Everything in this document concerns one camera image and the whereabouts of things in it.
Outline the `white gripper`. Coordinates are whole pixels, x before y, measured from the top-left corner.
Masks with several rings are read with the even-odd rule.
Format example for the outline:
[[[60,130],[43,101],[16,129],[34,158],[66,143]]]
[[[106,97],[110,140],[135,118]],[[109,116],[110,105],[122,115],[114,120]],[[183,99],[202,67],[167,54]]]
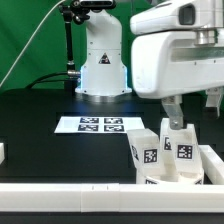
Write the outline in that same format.
[[[195,39],[195,32],[161,32],[139,36],[132,44],[133,88],[142,98],[163,98],[162,106],[172,130],[183,128],[181,94],[207,89],[205,118],[220,116],[224,35],[219,36],[216,44],[206,46],[196,45]]]

